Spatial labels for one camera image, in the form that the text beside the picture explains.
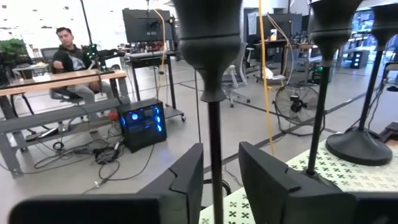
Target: floor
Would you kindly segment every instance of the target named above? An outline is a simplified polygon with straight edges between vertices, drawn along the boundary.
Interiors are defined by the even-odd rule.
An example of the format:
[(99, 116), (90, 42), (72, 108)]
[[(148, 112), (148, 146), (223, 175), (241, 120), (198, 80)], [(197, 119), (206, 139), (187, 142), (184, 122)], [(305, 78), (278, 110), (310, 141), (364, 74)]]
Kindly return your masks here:
[[(368, 87), (371, 64), (365, 69), (351, 70), (341, 68), (336, 71), (332, 82), (328, 86), (326, 98), (326, 129), (322, 132), (321, 140), (329, 135), (344, 131), (350, 127), (360, 116), (364, 101), (364, 93)], [(150, 158), (148, 166), (135, 178), (126, 181), (108, 182), (91, 194), (120, 194), (134, 193), (143, 188), (157, 176), (163, 173), (166, 168), (172, 165), (181, 155), (183, 155), (193, 144), (199, 141), (198, 118), (196, 107), (195, 74), (191, 66), (185, 62), (175, 62), (172, 65), (175, 95), (177, 108), (185, 113), (187, 121), (183, 123), (180, 118), (167, 120), (166, 142), (158, 143), (154, 147), (154, 152)], [(156, 96), (154, 85), (153, 70), (142, 68), (137, 70), (139, 86), (142, 98)], [(203, 82), (198, 74), (198, 89), (203, 89)], [(256, 145), (264, 151), (271, 153), (271, 148), (267, 143), (269, 136), (276, 138), (274, 143), (274, 155), (282, 160), (288, 161), (299, 155), (310, 147), (311, 136), (297, 137), (294, 135), (283, 136), (278, 129), (275, 108), (269, 108), (271, 118), (269, 120), (272, 133), (267, 130), (266, 113), (267, 110), (264, 100), (264, 90), (262, 83), (256, 83), (254, 78), (249, 78), (249, 85), (239, 90), (240, 93), (251, 98), (250, 104), (235, 103), (234, 108), (229, 106), (228, 101), (221, 103), (221, 125), (222, 125), (222, 156), (224, 159), (223, 178), (231, 186), (232, 190), (238, 190), (241, 185), (239, 162), (236, 153), (240, 141), (247, 141)], [(131, 79), (129, 79), (129, 92), (132, 94)], [(161, 88), (159, 99), (165, 103), (171, 103), (168, 83), (165, 76), (160, 78)], [(275, 99), (276, 92), (269, 91), (268, 99), (271, 102)], [(71, 105), (59, 103), (51, 100), (47, 92), (35, 92), (26, 94), (35, 113), (42, 113), (49, 110), (57, 110)], [(377, 133), (381, 132), (385, 126), (398, 118), (398, 106), (396, 103), (396, 93), (385, 91), (379, 102), (371, 129)], [(22, 100), (16, 101), (17, 111), (20, 116), (28, 116), (27, 107)], [(199, 101), (199, 124), (201, 141), (205, 147), (205, 178), (210, 178), (210, 150), (208, 136), (208, 117), (206, 103)], [(295, 133), (308, 134), (312, 132), (310, 126), (289, 126), (286, 120), (281, 119), (283, 128), (292, 128)], [(99, 130), (99, 135), (90, 136), (81, 133), (62, 139), (66, 148), (80, 146), (89, 142), (90, 145), (98, 147), (98, 139), (106, 139), (112, 127), (107, 126)], [(53, 152), (48, 149), (54, 141), (45, 144), (32, 146), (28, 153), (18, 152), (21, 168), (24, 172), (37, 172), (42, 169), (69, 164), (73, 161), (83, 160), (70, 166), (59, 169), (52, 169), (37, 174), (26, 174), (18, 179), (13, 179), (4, 169), (0, 169), (0, 223), (6, 222), (7, 213), (13, 205), (27, 197), (43, 194), (81, 194), (92, 188), (96, 181), (99, 181), (99, 165), (93, 163), (93, 158), (85, 156), (73, 156), (72, 158), (59, 160), (42, 169), (35, 169), (34, 164)], [(142, 149), (134, 154), (126, 151), (119, 159), (121, 167), (114, 178), (123, 178), (140, 173), (148, 160), (151, 147)], [(103, 175), (112, 172), (115, 167), (109, 165), (103, 169)], [(211, 186), (206, 185), (203, 189), (203, 205), (211, 205)]]

